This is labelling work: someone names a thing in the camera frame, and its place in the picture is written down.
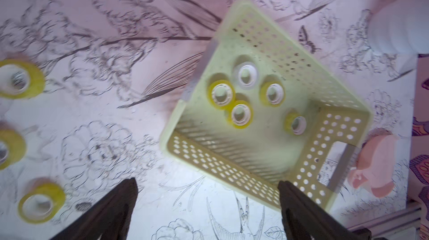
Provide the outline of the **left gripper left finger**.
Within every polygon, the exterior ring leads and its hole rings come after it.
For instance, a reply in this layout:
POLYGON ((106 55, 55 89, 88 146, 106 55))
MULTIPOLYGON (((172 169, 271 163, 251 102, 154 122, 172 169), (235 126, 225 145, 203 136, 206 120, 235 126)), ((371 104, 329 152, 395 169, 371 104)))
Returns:
POLYGON ((121 181, 54 240, 125 240, 138 197, 135 178, 121 181))

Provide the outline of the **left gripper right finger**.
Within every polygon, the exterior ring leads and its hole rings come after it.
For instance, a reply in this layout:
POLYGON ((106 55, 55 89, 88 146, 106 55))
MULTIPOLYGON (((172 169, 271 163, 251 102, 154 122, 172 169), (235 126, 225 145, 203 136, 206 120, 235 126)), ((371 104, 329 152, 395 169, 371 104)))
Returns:
POLYGON ((278 184, 282 223, 289 240, 369 240, 370 230, 349 231, 289 181, 278 184))

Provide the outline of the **yellow tape roll seven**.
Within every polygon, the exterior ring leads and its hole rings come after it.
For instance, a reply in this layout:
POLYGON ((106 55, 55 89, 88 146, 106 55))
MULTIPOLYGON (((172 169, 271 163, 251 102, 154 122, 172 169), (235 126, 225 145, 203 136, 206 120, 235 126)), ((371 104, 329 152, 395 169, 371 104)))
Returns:
POLYGON ((21 198, 18 214, 27 223, 45 223, 57 214, 65 200, 66 194, 61 186, 55 183, 41 184, 21 198))

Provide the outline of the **yellow tape roll one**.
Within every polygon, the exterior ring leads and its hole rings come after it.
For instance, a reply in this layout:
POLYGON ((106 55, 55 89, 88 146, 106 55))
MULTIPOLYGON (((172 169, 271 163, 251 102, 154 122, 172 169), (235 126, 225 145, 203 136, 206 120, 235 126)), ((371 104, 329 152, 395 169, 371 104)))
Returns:
POLYGON ((291 111, 284 119, 283 128, 286 132, 295 136, 299 136, 306 131, 307 120, 304 116, 299 115, 297 112, 291 111))

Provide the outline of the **green plastic storage basket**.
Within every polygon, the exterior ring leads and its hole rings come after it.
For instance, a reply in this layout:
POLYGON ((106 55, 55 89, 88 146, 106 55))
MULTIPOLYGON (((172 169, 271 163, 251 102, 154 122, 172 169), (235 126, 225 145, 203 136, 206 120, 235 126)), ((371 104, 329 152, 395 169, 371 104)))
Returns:
POLYGON ((372 121, 370 107, 344 86, 303 46, 251 1, 236 1, 198 62, 160 136, 162 150, 260 203, 280 207, 278 183, 290 181, 318 206, 329 210, 350 161, 372 121), (233 69, 252 62, 257 85, 239 88, 233 69), (251 124, 236 129, 226 110, 213 107, 209 85, 228 80, 237 100, 253 111, 251 124), (285 98, 265 106, 259 93, 266 82, 279 82, 285 98), (286 115, 307 120, 299 136, 286 132, 286 115))

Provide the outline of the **yellow tape roll three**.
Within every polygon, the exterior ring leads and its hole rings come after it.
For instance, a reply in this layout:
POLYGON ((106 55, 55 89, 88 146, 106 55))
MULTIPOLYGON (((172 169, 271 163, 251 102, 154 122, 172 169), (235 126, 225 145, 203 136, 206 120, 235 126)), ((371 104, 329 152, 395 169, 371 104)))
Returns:
POLYGON ((24 137, 15 130, 1 129, 1 170, 19 162, 27 151, 24 137))

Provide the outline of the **yellow tape roll six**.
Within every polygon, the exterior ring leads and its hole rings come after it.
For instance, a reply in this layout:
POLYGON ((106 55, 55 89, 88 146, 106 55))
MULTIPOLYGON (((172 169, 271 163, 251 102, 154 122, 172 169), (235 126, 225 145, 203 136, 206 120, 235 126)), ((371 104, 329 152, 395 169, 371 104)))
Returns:
POLYGON ((251 105, 245 100, 234 101, 226 110, 226 120, 236 129, 247 128, 253 118, 251 105))

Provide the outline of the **yellow tape roll five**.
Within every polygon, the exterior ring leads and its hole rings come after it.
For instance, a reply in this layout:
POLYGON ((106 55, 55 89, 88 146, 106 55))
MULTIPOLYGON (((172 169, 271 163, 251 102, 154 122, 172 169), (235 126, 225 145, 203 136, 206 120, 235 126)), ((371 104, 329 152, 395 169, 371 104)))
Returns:
POLYGON ((284 101, 285 91, 279 82, 266 82, 260 89, 259 97, 263 105, 279 107, 284 101))

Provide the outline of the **yellow tape roll four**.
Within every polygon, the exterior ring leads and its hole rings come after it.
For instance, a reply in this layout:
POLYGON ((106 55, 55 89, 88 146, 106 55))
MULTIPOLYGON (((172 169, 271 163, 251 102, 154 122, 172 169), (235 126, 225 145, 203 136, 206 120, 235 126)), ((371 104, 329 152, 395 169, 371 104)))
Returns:
POLYGON ((209 85, 207 97, 213 107, 225 110, 235 101, 236 92, 230 81, 218 80, 209 85))

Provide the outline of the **clear white tape roll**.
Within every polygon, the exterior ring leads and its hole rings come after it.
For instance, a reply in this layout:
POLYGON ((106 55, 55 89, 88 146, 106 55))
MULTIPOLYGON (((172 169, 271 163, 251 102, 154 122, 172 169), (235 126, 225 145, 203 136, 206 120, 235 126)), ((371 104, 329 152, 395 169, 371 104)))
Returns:
POLYGON ((253 89, 259 80, 259 71, 252 62, 244 62, 233 69, 234 83, 243 90, 253 89))

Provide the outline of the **yellow tape roll two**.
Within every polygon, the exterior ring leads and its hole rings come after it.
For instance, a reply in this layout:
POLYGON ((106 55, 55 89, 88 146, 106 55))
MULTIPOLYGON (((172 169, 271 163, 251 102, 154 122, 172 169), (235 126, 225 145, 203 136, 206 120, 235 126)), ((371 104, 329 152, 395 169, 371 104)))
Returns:
POLYGON ((43 72, 30 62, 17 59, 1 61, 1 97, 29 99, 40 95, 45 89, 43 72))

